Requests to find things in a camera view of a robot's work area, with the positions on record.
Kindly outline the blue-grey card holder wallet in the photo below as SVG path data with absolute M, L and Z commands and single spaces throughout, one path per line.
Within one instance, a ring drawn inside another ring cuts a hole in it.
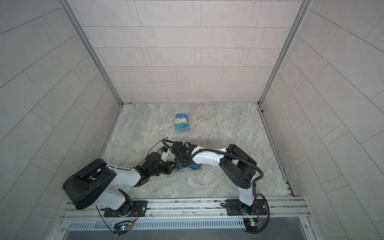
M 190 165 L 182 169 L 175 168 L 175 171 L 176 172 L 192 172 L 192 171 L 199 171 L 200 169 L 201 169 L 201 164 L 198 164 L 198 165 Z

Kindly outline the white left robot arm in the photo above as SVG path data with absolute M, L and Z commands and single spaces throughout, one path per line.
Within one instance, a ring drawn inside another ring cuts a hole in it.
M 112 167 L 103 159 L 96 159 L 65 180 L 63 190 L 77 210 L 97 205 L 126 215 L 132 205 L 131 198 L 121 189 L 113 190 L 112 186 L 141 187 L 148 183 L 151 177 L 171 174 L 176 164 L 166 162 L 167 156 L 151 153 L 142 165 L 129 169 Z

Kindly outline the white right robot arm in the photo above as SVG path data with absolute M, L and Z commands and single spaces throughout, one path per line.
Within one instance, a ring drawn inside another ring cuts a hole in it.
M 264 177 L 257 163 L 238 146 L 230 144 L 225 149 L 209 149 L 198 145 L 171 142 L 171 152 L 182 167 L 190 165 L 211 165 L 222 169 L 239 188 L 239 201 L 245 206 L 253 205 L 256 182 Z

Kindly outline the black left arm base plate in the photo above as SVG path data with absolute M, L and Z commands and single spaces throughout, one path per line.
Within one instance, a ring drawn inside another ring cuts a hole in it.
M 124 204 L 118 210 L 104 208 L 104 217 L 106 218 L 134 218 L 144 217 L 146 214 L 148 202 L 147 201 L 132 201 L 129 205 Z

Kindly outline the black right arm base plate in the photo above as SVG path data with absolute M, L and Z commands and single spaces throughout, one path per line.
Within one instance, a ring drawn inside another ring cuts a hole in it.
M 251 206 L 242 203 L 238 199 L 228 199 L 222 203 L 222 207 L 227 210 L 228 216 L 266 216 L 267 206 L 263 199 L 255 199 Z

